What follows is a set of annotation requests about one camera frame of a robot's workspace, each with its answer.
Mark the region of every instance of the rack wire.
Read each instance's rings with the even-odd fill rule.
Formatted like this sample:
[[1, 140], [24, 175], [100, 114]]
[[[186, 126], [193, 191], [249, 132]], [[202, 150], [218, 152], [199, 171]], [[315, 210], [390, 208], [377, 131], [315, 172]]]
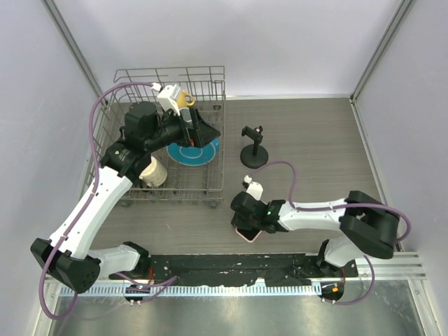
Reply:
[[[190, 66], [170, 68], [119, 69], [114, 83], [157, 82], [162, 85], [178, 83], [195, 97], [195, 107], [203, 119], [220, 130], [219, 152], [207, 164], [189, 167], [172, 160], [167, 149], [153, 154], [167, 169], [167, 180], [159, 188], [149, 188], [143, 181], [136, 184], [127, 193], [127, 200], [176, 200], [207, 201], [212, 207], [223, 198], [224, 183], [224, 124], [225, 124], [225, 69], [224, 66]], [[97, 154], [101, 157], [106, 149], [119, 136], [120, 126], [124, 125], [126, 112], [134, 102], [153, 102], [161, 112], [155, 100], [155, 93], [149, 87], [132, 85], [114, 92], [103, 101], [97, 113], [94, 140]], [[93, 178], [93, 164], [90, 160], [89, 174], [85, 178], [85, 189]]]

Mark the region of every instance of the blue plate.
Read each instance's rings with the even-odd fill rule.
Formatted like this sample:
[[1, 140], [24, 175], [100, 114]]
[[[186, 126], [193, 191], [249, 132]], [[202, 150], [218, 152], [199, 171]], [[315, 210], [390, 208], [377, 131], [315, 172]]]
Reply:
[[219, 141], [214, 139], [203, 148], [180, 147], [176, 143], [168, 146], [168, 155], [176, 162], [185, 166], [200, 166], [213, 160], [218, 154]]

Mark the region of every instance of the white wall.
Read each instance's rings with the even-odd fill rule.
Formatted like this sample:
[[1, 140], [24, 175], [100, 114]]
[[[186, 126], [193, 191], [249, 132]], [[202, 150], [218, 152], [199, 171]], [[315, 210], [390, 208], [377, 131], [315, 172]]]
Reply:
[[225, 65], [229, 95], [351, 94], [400, 0], [56, 0], [100, 85]]
[[386, 193], [414, 227], [447, 328], [448, 2], [416, 1], [359, 101]]
[[30, 335], [40, 267], [29, 247], [73, 209], [93, 93], [40, 1], [0, 10], [2, 335]]

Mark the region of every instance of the yellow mug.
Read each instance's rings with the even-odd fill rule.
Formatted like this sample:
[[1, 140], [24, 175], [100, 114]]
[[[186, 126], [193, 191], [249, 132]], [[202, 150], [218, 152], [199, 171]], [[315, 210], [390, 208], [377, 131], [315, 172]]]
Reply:
[[[191, 98], [191, 101], [187, 101], [186, 96]], [[195, 104], [195, 98], [186, 92], [185, 90], [182, 90], [182, 93], [179, 95], [178, 99], [176, 100], [177, 106], [179, 106], [180, 109], [183, 107], [193, 106]]]

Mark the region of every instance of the black round base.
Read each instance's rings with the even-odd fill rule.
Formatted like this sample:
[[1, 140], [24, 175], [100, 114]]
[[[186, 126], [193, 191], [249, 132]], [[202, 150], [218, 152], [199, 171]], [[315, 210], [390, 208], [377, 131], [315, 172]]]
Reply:
[[261, 166], [266, 165], [269, 160], [269, 154], [267, 154], [267, 150], [264, 147], [259, 146], [258, 152], [256, 156], [252, 155], [253, 145], [249, 145], [243, 148], [239, 158], [241, 159], [241, 163], [248, 168], [257, 169]]

